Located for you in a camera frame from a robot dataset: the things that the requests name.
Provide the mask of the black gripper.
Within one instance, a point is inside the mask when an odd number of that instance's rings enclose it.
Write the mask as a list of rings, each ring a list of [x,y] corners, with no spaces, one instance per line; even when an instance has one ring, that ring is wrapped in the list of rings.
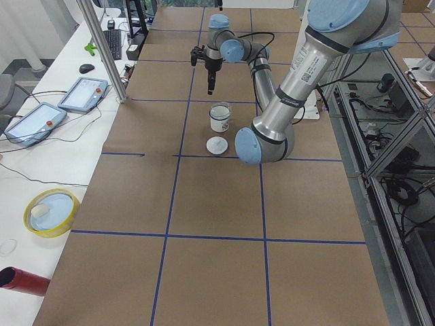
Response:
[[[215,90],[216,73],[222,68],[223,59],[205,57],[205,68],[208,72],[207,75],[207,94],[212,95]]]

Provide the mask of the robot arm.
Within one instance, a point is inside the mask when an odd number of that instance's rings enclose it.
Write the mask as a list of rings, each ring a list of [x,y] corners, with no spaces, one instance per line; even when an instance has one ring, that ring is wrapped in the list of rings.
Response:
[[[213,62],[245,61],[250,68],[263,112],[235,137],[235,149],[246,164],[278,162],[294,148],[292,120],[339,56],[371,53],[395,46],[400,34],[401,1],[311,1],[305,43],[288,74],[274,85],[268,52],[260,43],[237,37],[223,14],[208,24],[205,66],[215,77]]]

